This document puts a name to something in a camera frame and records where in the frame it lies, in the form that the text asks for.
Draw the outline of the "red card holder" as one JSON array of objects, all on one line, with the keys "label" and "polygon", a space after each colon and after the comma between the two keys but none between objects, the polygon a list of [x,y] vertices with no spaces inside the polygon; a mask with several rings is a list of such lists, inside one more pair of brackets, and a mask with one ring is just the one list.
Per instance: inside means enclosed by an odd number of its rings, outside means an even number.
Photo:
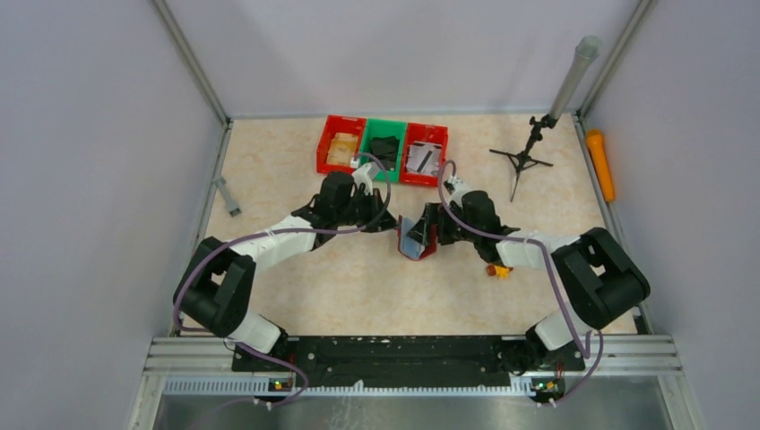
[{"label": "red card holder", "polygon": [[422,218],[411,219],[400,216],[398,219],[397,250],[401,255],[414,262],[428,258],[433,255],[438,248],[435,226],[428,231],[427,237],[431,239],[431,242],[428,245],[423,245],[409,236],[413,227],[420,221],[422,221]]}]

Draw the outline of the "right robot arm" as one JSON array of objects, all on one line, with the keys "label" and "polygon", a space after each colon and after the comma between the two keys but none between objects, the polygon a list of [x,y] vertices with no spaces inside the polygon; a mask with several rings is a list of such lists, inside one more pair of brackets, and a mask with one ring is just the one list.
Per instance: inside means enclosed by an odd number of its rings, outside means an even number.
[{"label": "right robot arm", "polygon": [[593,331],[607,327],[651,294],[651,286],[605,228],[579,236],[546,236],[502,223],[484,191],[453,192],[429,202],[417,220],[400,219],[399,250],[411,260],[440,245],[468,242],[496,268],[545,271],[558,309],[527,330],[519,356],[549,369],[567,350],[587,352]]}]

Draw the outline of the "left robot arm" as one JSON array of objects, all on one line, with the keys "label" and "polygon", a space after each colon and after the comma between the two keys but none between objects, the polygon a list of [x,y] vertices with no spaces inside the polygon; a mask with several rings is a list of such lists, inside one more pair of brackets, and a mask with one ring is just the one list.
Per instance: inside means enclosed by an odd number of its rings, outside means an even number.
[{"label": "left robot arm", "polygon": [[374,186],[376,177],[387,174],[372,163],[352,173],[331,172],[307,205],[271,228],[229,241],[205,238],[174,293],[174,315],[248,346],[266,370],[282,367],[288,355],[285,330],[249,308],[255,275],[338,235],[395,228],[390,195]]}]

